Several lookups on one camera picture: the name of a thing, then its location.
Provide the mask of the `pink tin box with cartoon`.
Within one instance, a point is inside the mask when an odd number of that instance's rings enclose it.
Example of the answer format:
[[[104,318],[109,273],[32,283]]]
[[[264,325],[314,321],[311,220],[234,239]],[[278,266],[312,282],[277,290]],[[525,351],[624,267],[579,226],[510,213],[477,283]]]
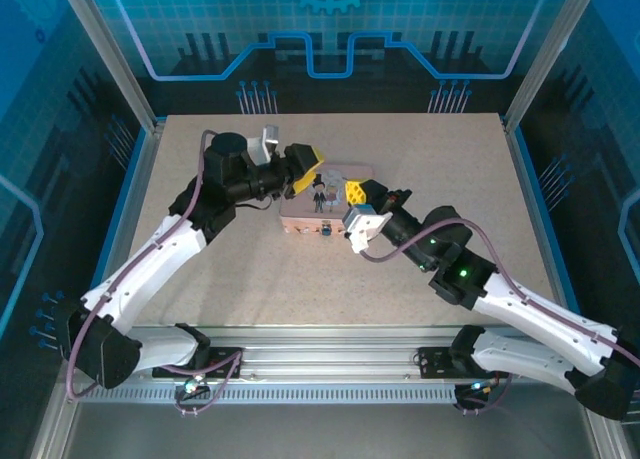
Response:
[[[298,196],[280,205],[279,216],[286,233],[320,234],[330,223],[332,233],[342,234],[342,218],[349,206],[345,198],[347,180],[373,179],[374,169],[365,164],[323,164],[313,182]]]

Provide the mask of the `aluminium frame post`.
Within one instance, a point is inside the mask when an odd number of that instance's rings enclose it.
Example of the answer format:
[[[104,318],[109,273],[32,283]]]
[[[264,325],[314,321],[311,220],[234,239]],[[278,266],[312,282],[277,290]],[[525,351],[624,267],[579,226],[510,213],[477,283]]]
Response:
[[[95,1],[67,1],[140,126],[146,133],[153,134],[157,126],[156,115]]]
[[[565,0],[504,116],[507,135],[515,132],[591,0]]]

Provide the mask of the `aluminium mounting rail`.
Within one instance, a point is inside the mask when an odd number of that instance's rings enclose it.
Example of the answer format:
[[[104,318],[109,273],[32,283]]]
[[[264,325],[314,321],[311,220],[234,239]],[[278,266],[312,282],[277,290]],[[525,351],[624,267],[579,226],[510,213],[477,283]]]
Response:
[[[75,366],[101,387],[113,389],[152,369],[204,364],[210,347],[244,349],[241,379],[346,381],[398,379],[420,373],[420,347],[450,347],[459,328],[449,327],[135,327],[122,335],[92,326]]]

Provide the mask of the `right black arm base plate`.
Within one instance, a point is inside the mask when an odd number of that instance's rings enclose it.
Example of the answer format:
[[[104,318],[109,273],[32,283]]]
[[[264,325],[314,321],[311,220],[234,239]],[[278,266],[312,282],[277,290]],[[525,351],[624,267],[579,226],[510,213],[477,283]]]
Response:
[[[449,347],[420,347],[413,356],[422,379],[462,379],[484,375],[470,357]]]

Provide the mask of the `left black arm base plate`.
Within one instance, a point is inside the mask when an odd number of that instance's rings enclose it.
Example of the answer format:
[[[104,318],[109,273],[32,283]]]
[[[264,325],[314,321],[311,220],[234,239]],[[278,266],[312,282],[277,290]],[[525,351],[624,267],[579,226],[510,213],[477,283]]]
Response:
[[[238,379],[242,365],[244,349],[241,347],[210,347],[204,364],[195,366],[167,366],[152,369],[154,379],[202,376],[207,379]]]

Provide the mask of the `aluminium table side rail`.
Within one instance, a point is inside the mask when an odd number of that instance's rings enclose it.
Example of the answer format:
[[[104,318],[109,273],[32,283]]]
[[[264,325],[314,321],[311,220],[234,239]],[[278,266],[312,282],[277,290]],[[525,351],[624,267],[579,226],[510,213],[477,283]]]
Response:
[[[505,136],[553,297],[571,312],[581,313],[525,137],[519,126]]]
[[[166,119],[160,117],[153,132],[141,129],[135,141],[91,280],[91,289],[108,279],[130,255]]]

